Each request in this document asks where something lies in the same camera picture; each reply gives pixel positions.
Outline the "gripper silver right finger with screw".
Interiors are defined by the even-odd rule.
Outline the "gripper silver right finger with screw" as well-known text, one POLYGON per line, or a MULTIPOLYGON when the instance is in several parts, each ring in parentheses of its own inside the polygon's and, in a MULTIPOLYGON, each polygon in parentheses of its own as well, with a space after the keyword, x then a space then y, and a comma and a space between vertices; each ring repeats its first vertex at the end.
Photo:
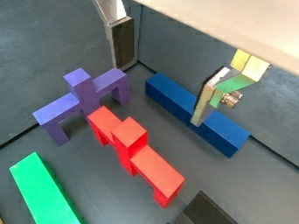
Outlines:
POLYGON ((243 96, 239 90, 259 82, 269 68, 269 62, 237 50, 230 67, 222 66, 202 83, 191 123, 201 126, 219 104, 234 108, 243 96))

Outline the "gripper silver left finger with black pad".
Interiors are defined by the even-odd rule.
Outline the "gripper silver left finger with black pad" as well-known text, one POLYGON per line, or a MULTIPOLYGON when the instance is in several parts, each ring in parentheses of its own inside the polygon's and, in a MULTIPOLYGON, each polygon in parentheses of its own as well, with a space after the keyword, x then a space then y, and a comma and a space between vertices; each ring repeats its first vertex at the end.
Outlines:
POLYGON ((127 15, 123 0, 93 0, 106 26, 114 67, 127 70, 135 62, 135 20, 127 15))

